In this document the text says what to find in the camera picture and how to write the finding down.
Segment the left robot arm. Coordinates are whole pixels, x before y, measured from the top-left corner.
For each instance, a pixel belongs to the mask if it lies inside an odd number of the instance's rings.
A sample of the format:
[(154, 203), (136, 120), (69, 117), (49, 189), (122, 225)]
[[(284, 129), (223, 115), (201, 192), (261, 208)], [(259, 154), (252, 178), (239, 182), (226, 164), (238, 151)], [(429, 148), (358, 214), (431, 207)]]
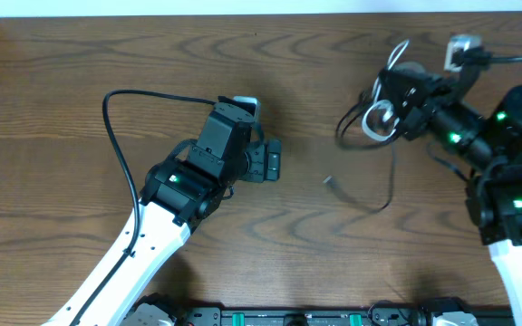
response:
[(198, 139), (153, 166), (109, 251), (50, 325), (118, 325), (160, 267), (215, 212), (236, 181), (280, 177), (281, 143), (261, 134), (254, 97), (220, 98)]

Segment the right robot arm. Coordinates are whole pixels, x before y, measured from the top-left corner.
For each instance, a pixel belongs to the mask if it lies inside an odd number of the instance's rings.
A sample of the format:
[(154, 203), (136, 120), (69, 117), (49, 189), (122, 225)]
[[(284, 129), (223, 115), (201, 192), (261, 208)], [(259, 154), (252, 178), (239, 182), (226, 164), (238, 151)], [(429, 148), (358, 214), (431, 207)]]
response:
[(470, 165), (465, 205), (522, 325), (522, 85), (484, 117), (463, 100), (478, 78), (470, 70), (457, 80), (409, 69), (383, 69), (379, 78), (400, 135), (429, 132)]

